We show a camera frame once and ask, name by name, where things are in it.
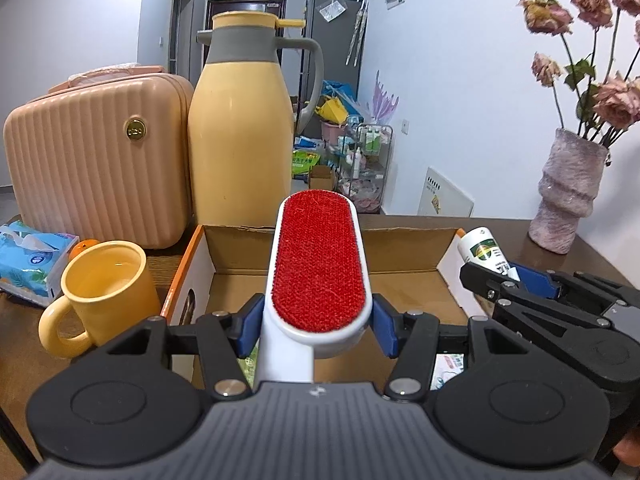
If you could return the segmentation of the green sanitizer bottle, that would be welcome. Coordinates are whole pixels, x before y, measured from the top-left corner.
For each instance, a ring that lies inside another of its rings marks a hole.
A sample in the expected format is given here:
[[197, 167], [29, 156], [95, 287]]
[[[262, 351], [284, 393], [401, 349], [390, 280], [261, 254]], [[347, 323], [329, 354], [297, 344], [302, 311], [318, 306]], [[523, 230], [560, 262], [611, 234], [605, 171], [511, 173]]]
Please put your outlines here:
[[250, 388], [254, 388], [255, 385], [258, 349], [259, 344], [255, 344], [253, 350], [246, 358], [238, 359], [239, 367], [242, 370], [248, 384], [250, 385]]

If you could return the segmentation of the pink textured vase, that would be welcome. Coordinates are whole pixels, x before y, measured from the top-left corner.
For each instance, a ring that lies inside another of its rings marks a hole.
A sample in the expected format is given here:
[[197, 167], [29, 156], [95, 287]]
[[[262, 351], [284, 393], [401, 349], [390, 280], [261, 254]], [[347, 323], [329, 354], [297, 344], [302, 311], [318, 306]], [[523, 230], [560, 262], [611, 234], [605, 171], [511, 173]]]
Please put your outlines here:
[[566, 129], [556, 129], [538, 182], [541, 197], [529, 238], [541, 248], [566, 255], [579, 221], [592, 214], [608, 149]]

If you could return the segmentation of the red white lint brush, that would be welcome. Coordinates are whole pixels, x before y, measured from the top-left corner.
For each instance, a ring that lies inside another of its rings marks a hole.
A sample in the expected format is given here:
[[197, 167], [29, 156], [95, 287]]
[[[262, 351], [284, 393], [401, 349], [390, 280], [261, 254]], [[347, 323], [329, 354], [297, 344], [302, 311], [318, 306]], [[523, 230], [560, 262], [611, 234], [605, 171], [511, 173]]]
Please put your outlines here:
[[273, 234], [255, 384], [312, 382], [314, 363], [356, 346], [371, 312], [354, 204], [326, 190], [288, 196]]

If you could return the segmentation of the yellow watering can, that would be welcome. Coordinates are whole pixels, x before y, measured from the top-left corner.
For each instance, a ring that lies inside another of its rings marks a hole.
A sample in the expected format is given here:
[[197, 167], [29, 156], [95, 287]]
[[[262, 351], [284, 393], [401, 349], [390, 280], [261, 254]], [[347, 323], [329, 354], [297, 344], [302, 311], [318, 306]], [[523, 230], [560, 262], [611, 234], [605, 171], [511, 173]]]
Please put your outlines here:
[[314, 112], [324, 121], [333, 125], [344, 125], [348, 118], [348, 111], [342, 101], [336, 96], [320, 96]]

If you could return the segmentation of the yellow thermos jug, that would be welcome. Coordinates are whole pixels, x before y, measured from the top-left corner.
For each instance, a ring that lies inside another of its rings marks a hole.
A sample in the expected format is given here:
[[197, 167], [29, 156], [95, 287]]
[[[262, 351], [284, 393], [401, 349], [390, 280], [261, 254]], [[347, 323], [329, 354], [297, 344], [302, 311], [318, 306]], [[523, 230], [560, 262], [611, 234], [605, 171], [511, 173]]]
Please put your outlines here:
[[[188, 117], [195, 220], [203, 226], [272, 226], [291, 193], [292, 149], [314, 114], [323, 84], [320, 44], [279, 36], [304, 28], [257, 11], [217, 14], [196, 39], [208, 47]], [[314, 60], [311, 98], [295, 113], [277, 53], [302, 49]]]

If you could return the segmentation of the red cardboard box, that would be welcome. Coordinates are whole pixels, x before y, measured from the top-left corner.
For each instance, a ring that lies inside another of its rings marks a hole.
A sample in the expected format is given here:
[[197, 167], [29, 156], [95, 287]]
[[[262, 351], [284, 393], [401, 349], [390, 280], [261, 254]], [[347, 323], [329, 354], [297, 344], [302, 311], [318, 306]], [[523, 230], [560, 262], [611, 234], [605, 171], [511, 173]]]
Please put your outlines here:
[[[235, 312], [256, 292], [267, 288], [273, 232], [270, 229], [200, 226], [183, 252], [163, 304], [172, 325], [188, 324], [212, 311]], [[372, 292], [384, 296], [399, 312], [421, 310], [444, 324], [464, 325], [484, 314], [474, 294], [462, 287], [463, 259], [455, 228], [421, 229], [393, 226], [365, 229], [364, 252]], [[347, 271], [352, 265], [331, 249], [319, 249], [302, 259], [303, 269], [328, 271], [327, 278], [300, 278], [290, 284], [291, 298], [314, 297], [356, 288]], [[350, 350], [314, 364], [318, 382], [372, 382], [383, 388], [394, 366], [367, 330]]]

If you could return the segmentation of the white spray bottle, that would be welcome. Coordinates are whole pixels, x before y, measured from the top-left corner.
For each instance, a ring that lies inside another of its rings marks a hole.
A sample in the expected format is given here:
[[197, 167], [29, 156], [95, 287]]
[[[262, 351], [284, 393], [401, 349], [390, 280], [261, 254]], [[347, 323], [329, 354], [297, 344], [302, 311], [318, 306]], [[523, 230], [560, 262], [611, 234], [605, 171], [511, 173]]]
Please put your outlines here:
[[476, 263], [485, 269], [507, 276], [512, 281], [521, 281], [518, 271], [503, 255], [495, 237], [486, 226], [469, 232], [458, 231], [458, 252], [465, 263]]

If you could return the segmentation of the pink ribbed suitcase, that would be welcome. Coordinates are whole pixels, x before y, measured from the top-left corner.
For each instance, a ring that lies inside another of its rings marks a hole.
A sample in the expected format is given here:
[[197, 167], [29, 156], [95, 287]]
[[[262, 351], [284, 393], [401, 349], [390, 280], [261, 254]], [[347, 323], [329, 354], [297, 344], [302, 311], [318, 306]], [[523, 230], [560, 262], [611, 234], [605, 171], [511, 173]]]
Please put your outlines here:
[[38, 231], [175, 245], [191, 221], [186, 78], [158, 67], [68, 82], [9, 114], [3, 146], [22, 220]]

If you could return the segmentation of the yellow mug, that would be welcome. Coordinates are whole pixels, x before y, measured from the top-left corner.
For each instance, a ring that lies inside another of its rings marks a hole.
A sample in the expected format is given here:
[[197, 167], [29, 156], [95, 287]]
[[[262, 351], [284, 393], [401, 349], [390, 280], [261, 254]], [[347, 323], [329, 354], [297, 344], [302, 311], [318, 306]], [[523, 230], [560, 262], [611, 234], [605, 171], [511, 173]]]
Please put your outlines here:
[[[73, 359], [102, 346], [162, 310], [144, 250], [126, 240], [94, 245], [66, 266], [62, 296], [41, 315], [40, 342], [47, 352]], [[58, 326], [73, 311], [82, 332], [63, 337]]]

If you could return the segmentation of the blue tissue pack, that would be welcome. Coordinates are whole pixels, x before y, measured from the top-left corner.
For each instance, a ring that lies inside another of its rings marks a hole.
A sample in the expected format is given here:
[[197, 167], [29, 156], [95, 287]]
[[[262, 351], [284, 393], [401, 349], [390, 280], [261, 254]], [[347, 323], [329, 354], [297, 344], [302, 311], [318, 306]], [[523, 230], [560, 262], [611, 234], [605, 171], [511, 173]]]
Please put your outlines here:
[[49, 307], [61, 295], [61, 278], [77, 235], [39, 232], [21, 220], [1, 226], [1, 290]]

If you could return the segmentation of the grey refrigerator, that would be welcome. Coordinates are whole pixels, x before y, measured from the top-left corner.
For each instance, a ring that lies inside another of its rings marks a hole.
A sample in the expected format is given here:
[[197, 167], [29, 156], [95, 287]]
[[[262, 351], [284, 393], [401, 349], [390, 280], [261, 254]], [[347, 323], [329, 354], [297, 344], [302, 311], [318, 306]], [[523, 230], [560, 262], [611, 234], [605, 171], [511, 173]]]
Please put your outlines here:
[[[303, 36], [320, 44], [324, 56], [324, 79], [348, 84], [357, 96], [360, 81], [360, 66], [346, 66], [350, 38], [355, 28], [360, 2], [338, 0], [346, 6], [346, 11], [334, 20], [327, 22], [320, 13], [322, 6], [331, 0], [306, 0], [306, 27]], [[298, 102], [300, 106], [309, 101], [314, 86], [314, 55], [307, 50], [302, 51], [298, 83]], [[317, 115], [311, 117], [304, 130], [304, 135], [311, 139], [321, 138], [320, 120]]]

